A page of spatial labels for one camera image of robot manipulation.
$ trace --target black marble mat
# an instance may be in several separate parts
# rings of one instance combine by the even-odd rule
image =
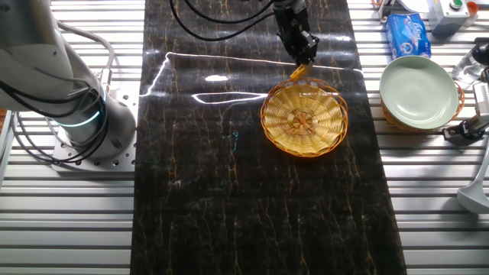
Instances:
[[[217,37],[242,28],[197,18]],[[255,0],[199,0],[214,18]],[[219,43],[193,39],[168,1],[146,1],[131,274],[406,274],[345,0],[307,2],[313,77],[348,103],[348,136],[302,159],[261,128],[266,93],[294,71],[273,18]]]

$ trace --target blue package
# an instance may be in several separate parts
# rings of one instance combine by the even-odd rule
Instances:
[[[408,55],[431,57],[431,43],[419,14],[389,15],[385,26],[392,58]]]

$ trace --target metal bracket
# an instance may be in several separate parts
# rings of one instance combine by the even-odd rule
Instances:
[[[7,111],[2,133],[0,134],[0,187],[2,186],[5,169],[8,164],[8,156],[14,142],[14,132],[11,129],[11,118],[14,116],[14,124],[17,125],[17,117],[12,111]]]
[[[383,0],[381,6],[379,7],[379,19],[382,24],[387,22],[387,17],[389,17],[392,12],[392,7],[396,3],[396,0]]]

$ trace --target green bowl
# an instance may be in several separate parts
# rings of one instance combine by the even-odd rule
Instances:
[[[389,113],[413,128],[442,127],[457,112],[458,91],[452,78],[425,57],[392,61],[382,73],[380,91]]]

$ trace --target woven basket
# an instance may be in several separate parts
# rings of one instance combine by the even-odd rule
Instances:
[[[464,108],[464,104],[465,104],[465,93],[464,93],[464,91],[461,89],[461,87],[458,83],[455,82],[455,85],[457,86],[457,90],[458,90],[458,108],[457,108],[457,112],[455,113],[455,115],[453,116],[453,118],[450,121],[457,118],[458,114]],[[413,131],[413,132],[436,131],[436,129],[418,129],[418,128],[413,128],[413,127],[410,127],[408,125],[405,125],[403,122],[398,121],[394,116],[392,116],[389,113],[389,111],[385,107],[384,102],[382,100],[381,100],[381,105],[382,105],[382,112],[384,113],[385,118],[387,119],[387,122],[391,123],[392,125],[395,125],[396,127],[398,127],[401,130]]]
[[[318,157],[335,149],[348,129],[345,100],[328,83],[287,80],[261,106],[261,125],[275,146],[298,157]]]

